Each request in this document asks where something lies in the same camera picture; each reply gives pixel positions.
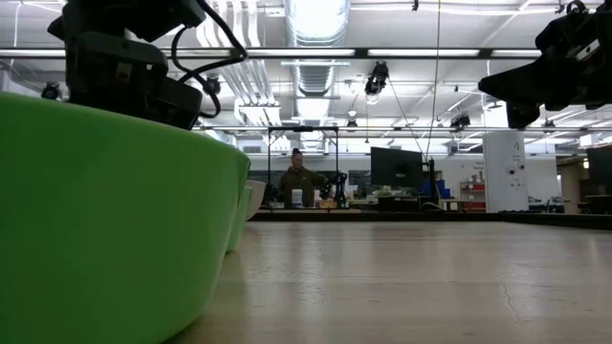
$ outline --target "black monitor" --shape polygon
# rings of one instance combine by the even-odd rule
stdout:
[[[372,185],[423,186],[423,155],[400,149],[372,147]]]
[[[586,150],[589,160],[589,179],[599,185],[612,184],[612,147]]]

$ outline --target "wooden table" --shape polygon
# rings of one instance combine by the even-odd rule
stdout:
[[[249,223],[166,344],[612,338],[612,233],[512,223]]]

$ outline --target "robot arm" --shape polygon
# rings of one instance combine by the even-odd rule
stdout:
[[[539,106],[560,111],[568,105],[595,110],[612,103],[612,11],[610,2],[595,13],[580,1],[566,7],[537,36],[540,58],[526,66],[483,78],[478,88],[507,102],[508,123],[522,129],[539,117]]]
[[[181,80],[166,76],[167,59],[157,47],[126,38],[130,31],[152,42],[180,25],[197,27],[206,14],[229,35],[239,55],[197,71],[180,67],[188,75]],[[227,24],[205,0],[70,0],[48,31],[65,43],[70,102],[186,130],[199,116],[213,118],[220,111],[214,91],[199,74],[247,58]],[[180,66],[176,44],[172,56]],[[192,77],[213,100],[214,115],[200,112],[202,93],[185,84]]]

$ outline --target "man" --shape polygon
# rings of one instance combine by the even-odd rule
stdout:
[[[291,167],[280,178],[278,192],[285,201],[285,208],[291,208],[292,190],[302,190],[302,206],[313,207],[315,204],[315,186],[327,183],[324,176],[304,167],[304,156],[295,148],[291,155]]]

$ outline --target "metal pole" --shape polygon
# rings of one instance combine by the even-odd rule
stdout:
[[[272,129],[268,129],[268,199],[266,203],[270,206],[271,194],[272,194],[272,152],[270,149],[270,141],[272,140]]]
[[[338,131],[338,129],[336,129],[336,174],[338,174],[340,172],[339,171],[339,163],[338,163],[339,150],[340,150],[340,146],[339,146],[339,131]]]
[[[433,159],[429,160],[429,188],[431,189],[431,200],[438,204],[438,193],[436,192],[436,163]]]

